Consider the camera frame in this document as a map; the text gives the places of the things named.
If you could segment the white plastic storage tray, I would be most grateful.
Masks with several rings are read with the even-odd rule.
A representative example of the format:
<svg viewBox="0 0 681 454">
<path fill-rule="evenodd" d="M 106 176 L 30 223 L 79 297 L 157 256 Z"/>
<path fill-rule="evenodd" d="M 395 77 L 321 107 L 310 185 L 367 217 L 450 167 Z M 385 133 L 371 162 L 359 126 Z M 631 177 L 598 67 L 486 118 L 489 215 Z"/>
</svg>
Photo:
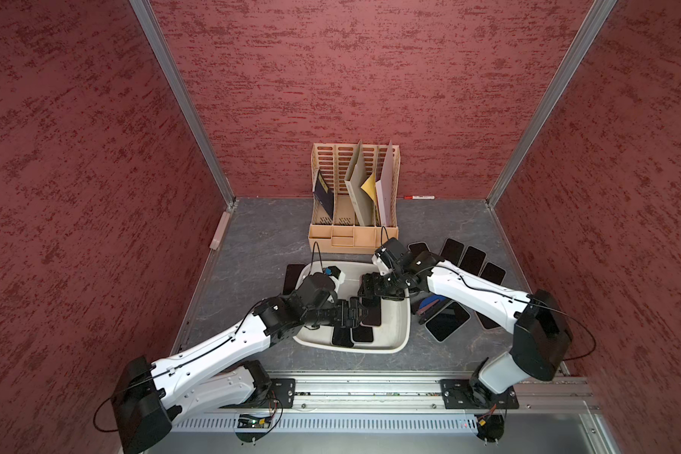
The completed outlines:
<svg viewBox="0 0 681 454">
<path fill-rule="evenodd" d="M 350 261 L 329 261 L 326 267 L 337 266 L 345 274 L 345 280 L 340 284 L 338 297 L 348 299 L 355 296 L 361 286 L 361 276 L 376 272 L 378 268 L 371 263 Z M 401 351 L 410 338 L 410 299 L 395 301 L 381 300 L 381 323 L 373 327 L 374 340 L 372 342 L 356 342 L 352 347 L 340 346 L 332 343 L 333 328 L 319 327 L 316 330 L 302 328 L 293 338 L 297 344 L 306 347 L 361 354 L 394 354 Z"/>
</svg>

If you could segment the large pink case phone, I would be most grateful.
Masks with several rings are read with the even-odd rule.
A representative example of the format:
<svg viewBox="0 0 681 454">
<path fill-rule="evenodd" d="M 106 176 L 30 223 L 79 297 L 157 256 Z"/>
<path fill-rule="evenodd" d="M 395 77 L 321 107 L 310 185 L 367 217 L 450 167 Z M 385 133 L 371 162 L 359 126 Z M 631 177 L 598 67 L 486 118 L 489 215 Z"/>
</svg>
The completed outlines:
<svg viewBox="0 0 681 454">
<path fill-rule="evenodd" d="M 444 342 L 465 325 L 471 316 L 458 302 L 450 302 L 425 323 L 427 332 L 437 342 Z"/>
</svg>

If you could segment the dark phone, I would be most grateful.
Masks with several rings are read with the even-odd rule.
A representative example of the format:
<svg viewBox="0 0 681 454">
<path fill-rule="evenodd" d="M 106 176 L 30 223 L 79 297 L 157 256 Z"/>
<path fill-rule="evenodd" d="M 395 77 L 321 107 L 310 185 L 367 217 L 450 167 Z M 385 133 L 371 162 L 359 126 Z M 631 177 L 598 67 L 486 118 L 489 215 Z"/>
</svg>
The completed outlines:
<svg viewBox="0 0 681 454">
<path fill-rule="evenodd" d="M 440 257 L 454 266 L 459 266 L 464 252 L 465 244 L 453 238 L 447 238 L 442 247 Z"/>
</svg>

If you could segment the black phone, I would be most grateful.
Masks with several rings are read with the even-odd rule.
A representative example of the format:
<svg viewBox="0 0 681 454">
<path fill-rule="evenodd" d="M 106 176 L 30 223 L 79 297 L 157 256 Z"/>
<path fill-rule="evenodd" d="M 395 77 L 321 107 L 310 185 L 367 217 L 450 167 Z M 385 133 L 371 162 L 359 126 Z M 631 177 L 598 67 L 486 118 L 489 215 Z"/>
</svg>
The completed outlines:
<svg viewBox="0 0 681 454">
<path fill-rule="evenodd" d="M 298 281 L 301 279 L 301 274 L 306 268 L 304 264 L 289 264 L 286 268 L 283 295 L 290 295 L 295 291 Z"/>
<path fill-rule="evenodd" d="M 492 262 L 487 262 L 480 272 L 480 278 L 499 286 L 503 283 L 505 276 L 506 270 Z"/>
</svg>

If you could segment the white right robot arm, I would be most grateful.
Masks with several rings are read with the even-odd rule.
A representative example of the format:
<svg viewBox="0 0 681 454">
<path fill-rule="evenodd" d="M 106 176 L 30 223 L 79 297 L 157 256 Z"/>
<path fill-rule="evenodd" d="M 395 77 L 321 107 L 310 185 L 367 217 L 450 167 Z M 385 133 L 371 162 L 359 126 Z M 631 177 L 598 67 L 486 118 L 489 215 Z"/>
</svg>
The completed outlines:
<svg viewBox="0 0 681 454">
<path fill-rule="evenodd" d="M 395 257 L 388 248 L 372 263 L 394 289 L 427 291 L 480 313 L 513 336 L 512 346 L 488 359 L 472 378 L 481 393 L 500 395 L 527 378 L 549 382 L 564 361 L 571 333 L 562 312 L 532 294 L 490 283 L 432 253 Z"/>
</svg>

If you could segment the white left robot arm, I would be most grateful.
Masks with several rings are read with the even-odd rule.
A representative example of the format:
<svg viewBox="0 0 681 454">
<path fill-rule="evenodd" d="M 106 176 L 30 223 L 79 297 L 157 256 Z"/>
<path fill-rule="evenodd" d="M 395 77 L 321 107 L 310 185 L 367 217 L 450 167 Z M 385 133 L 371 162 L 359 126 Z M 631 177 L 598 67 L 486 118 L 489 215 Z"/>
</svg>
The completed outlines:
<svg viewBox="0 0 681 454">
<path fill-rule="evenodd" d="M 121 448 L 142 453 L 181 419 L 212 408 L 262 403 L 271 380 L 252 355 L 304 327 L 356 328 L 367 318 L 361 298 L 320 287 L 297 289 L 253 306 L 234 327 L 178 355 L 128 362 L 108 397 Z"/>
</svg>

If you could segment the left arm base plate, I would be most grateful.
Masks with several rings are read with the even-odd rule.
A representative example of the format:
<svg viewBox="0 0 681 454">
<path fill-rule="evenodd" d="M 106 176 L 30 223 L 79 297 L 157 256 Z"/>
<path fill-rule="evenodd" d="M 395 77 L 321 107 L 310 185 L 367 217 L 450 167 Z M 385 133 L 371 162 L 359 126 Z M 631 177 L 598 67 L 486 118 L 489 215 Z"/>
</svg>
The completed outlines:
<svg viewBox="0 0 681 454">
<path fill-rule="evenodd" d="M 296 380 L 294 378 L 271 378 L 255 390 L 244 402 L 226 406 L 227 409 L 266 409 L 272 402 L 279 402 L 284 410 L 291 409 L 295 399 Z"/>
</svg>

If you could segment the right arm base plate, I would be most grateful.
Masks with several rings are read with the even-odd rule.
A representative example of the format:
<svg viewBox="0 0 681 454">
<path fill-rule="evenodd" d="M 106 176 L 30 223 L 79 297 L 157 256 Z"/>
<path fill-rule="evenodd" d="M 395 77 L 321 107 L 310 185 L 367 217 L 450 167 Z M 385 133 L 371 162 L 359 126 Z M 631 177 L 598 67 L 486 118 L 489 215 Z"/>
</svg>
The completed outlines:
<svg viewBox="0 0 681 454">
<path fill-rule="evenodd" d="M 440 394 L 447 410 L 518 410 L 519 403 L 513 387 L 504 393 L 494 393 L 469 379 L 441 379 Z"/>
</svg>

